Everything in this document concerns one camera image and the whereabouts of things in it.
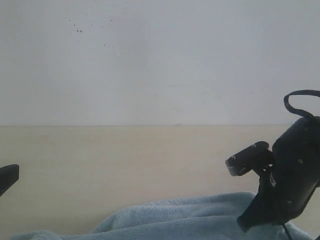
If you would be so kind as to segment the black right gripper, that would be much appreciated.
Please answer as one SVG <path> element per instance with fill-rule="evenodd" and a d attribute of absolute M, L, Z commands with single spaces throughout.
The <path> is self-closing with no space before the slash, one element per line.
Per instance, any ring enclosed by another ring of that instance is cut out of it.
<path fill-rule="evenodd" d="M 274 164 L 260 178 L 259 190 L 237 218 L 243 232 L 281 226 L 301 215 L 320 184 L 320 120 L 300 118 L 273 144 Z"/>

